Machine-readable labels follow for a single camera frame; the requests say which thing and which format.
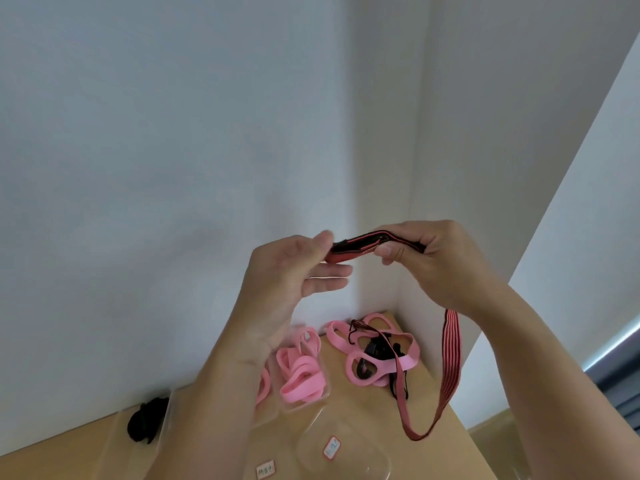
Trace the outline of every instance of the left hand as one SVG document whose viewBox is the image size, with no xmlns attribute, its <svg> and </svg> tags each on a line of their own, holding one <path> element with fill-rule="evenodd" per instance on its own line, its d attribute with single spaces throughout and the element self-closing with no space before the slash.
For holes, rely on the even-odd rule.
<svg viewBox="0 0 640 480">
<path fill-rule="evenodd" d="M 292 235 L 254 249 L 225 332 L 239 334 L 266 358 L 302 298 L 347 286 L 352 266 L 322 262 L 332 244 L 333 234 L 325 230 L 313 239 Z"/>
</svg>

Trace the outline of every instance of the forearm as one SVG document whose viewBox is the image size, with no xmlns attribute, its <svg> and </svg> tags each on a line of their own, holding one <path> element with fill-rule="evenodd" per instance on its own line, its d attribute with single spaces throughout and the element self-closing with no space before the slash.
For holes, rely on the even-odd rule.
<svg viewBox="0 0 640 480">
<path fill-rule="evenodd" d="M 640 438 L 507 285 L 474 317 L 494 350 L 535 478 L 640 478 Z"/>
<path fill-rule="evenodd" d="M 242 477 L 262 355 L 232 331 L 223 332 L 147 480 Z"/>
</svg>

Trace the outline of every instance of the hand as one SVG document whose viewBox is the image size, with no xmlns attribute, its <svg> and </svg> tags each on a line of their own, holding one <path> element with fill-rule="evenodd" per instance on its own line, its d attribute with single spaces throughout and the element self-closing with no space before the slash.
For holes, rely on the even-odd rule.
<svg viewBox="0 0 640 480">
<path fill-rule="evenodd" d="M 293 235 L 254 249 L 225 332 L 239 334 L 245 347 L 266 357 L 284 338 L 302 298 L 347 286 L 351 266 L 321 262 L 332 244 L 326 230 L 313 239 Z"/>
<path fill-rule="evenodd" d="M 496 287 L 505 285 L 457 222 L 410 221 L 378 229 L 427 246 L 420 254 L 399 242 L 386 242 L 374 254 L 386 266 L 402 264 L 439 306 L 474 319 L 492 306 Z"/>
</svg>

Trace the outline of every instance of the sticker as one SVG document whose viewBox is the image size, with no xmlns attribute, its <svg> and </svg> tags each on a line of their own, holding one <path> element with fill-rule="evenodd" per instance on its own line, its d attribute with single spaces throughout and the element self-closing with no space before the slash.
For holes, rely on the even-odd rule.
<svg viewBox="0 0 640 480">
<path fill-rule="evenodd" d="M 274 460 L 265 461 L 255 468 L 255 477 L 258 480 L 269 478 L 272 475 L 276 475 L 276 462 Z"/>
<path fill-rule="evenodd" d="M 338 450 L 340 450 L 341 444 L 342 443 L 340 443 L 340 440 L 338 438 L 332 436 L 329 440 L 329 443 L 327 443 L 324 447 L 323 455 L 329 460 L 333 460 L 335 454 L 338 453 Z"/>
</svg>

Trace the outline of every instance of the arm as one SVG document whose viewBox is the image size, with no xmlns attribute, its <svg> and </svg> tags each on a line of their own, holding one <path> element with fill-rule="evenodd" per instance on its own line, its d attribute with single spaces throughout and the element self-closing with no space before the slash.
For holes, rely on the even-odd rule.
<svg viewBox="0 0 640 480">
<path fill-rule="evenodd" d="M 348 283 L 351 266 L 320 263 L 332 243 L 324 231 L 254 250 L 236 306 L 147 480 L 242 478 L 265 360 L 300 299 Z"/>
<path fill-rule="evenodd" d="M 535 478 L 640 478 L 640 437 L 460 225 L 423 221 L 383 228 L 427 246 L 420 254 L 396 242 L 382 244 L 375 254 L 383 264 L 400 262 L 437 304 L 484 331 Z"/>
</svg>

